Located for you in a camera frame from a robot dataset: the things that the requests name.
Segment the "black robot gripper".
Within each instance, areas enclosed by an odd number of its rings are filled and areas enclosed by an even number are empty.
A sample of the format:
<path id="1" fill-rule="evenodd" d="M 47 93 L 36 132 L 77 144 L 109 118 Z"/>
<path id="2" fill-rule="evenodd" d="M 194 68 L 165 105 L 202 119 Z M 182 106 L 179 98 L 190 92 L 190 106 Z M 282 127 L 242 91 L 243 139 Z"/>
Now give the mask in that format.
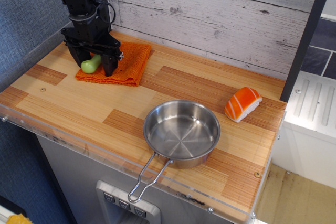
<path id="1" fill-rule="evenodd" d="M 108 11 L 96 11 L 89 15 L 70 15 L 73 26 L 63 28 L 61 33 L 65 43 L 78 67 L 82 62 L 91 59 L 91 52 L 102 55 L 101 62 L 105 76 L 109 77 L 123 59 L 120 51 L 121 43 L 109 32 L 111 22 Z"/>

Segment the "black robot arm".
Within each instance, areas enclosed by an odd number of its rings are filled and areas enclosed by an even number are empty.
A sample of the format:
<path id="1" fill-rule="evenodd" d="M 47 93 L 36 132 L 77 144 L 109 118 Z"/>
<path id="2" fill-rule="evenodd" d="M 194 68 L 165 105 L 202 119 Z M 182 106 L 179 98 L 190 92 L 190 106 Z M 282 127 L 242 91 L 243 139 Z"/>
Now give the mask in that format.
<path id="1" fill-rule="evenodd" d="M 110 35 L 114 18 L 107 0 L 62 0 L 69 11 L 72 27 L 61 33 L 77 65 L 91 58 L 91 53 L 101 56 L 105 75 L 111 76 L 122 60 L 121 43 Z"/>

